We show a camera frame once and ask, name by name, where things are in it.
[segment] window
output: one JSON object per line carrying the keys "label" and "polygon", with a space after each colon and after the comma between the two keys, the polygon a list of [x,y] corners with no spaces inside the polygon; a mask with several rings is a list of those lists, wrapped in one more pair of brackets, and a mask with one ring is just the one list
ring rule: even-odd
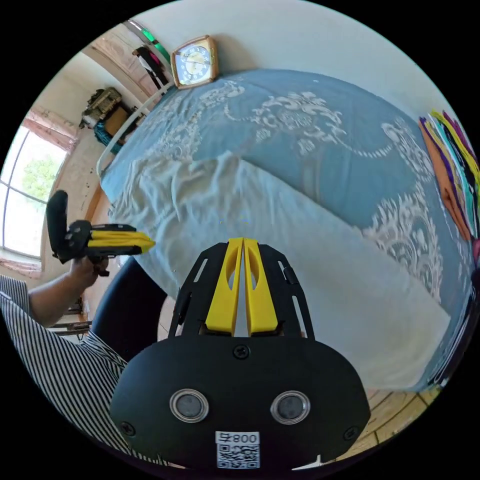
{"label": "window", "polygon": [[67,152],[21,126],[0,175],[2,256],[40,260],[45,208]]}

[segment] white bed rail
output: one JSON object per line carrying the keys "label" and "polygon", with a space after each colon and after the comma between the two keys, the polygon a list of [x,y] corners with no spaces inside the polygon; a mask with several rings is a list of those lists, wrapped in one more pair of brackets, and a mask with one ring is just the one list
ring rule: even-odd
{"label": "white bed rail", "polygon": [[96,174],[98,178],[100,178],[102,174],[102,164],[104,163],[105,159],[107,158],[110,150],[114,147],[114,145],[118,142],[120,137],[127,131],[129,126],[142,114],[156,99],[158,99],[161,95],[166,94],[167,90],[170,87],[173,87],[173,82],[169,82],[166,85],[163,85],[158,91],[156,91],[138,110],[135,110],[126,120],[126,122],[120,127],[118,132],[112,137],[110,143],[107,145],[103,153],[100,155],[96,163]]}

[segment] striped shirt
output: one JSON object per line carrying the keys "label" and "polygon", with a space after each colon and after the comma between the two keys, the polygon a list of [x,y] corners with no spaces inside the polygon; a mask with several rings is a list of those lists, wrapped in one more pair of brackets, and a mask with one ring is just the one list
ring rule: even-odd
{"label": "striped shirt", "polygon": [[0,309],[16,351],[50,403],[77,429],[124,454],[164,465],[131,450],[110,418],[120,374],[127,365],[93,332],[80,344],[31,317],[27,284],[0,275]]}

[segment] wooden floor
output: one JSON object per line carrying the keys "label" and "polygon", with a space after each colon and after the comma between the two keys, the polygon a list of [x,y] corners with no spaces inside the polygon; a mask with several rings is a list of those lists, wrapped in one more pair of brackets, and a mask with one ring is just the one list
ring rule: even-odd
{"label": "wooden floor", "polygon": [[[109,208],[106,196],[102,195],[90,220],[92,224],[108,223]],[[88,305],[90,318],[93,317],[100,299],[120,268],[120,263],[116,259],[112,260],[109,266],[110,277],[99,278],[97,283],[85,292],[84,300]],[[168,304],[161,312],[160,338],[167,336],[172,311],[173,305]],[[370,421],[352,448],[336,460],[359,454],[391,438],[418,418],[438,393],[437,388],[422,393],[367,390],[371,409]]]}

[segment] orange cloth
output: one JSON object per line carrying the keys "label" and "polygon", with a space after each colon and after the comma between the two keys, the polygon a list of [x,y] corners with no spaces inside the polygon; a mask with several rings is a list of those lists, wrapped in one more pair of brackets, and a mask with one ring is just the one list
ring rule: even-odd
{"label": "orange cloth", "polygon": [[462,213],[460,212],[460,208],[455,200],[454,190],[452,184],[450,183],[449,174],[447,173],[447,168],[445,167],[444,161],[442,160],[436,145],[432,142],[432,139],[429,137],[429,134],[425,131],[424,126],[420,121],[418,122],[418,125],[420,126],[423,139],[425,140],[426,149],[430,155],[443,204],[450,213],[455,225],[458,227],[461,237],[466,242],[469,242],[470,231],[467,225],[465,225],[464,219],[462,218]]}

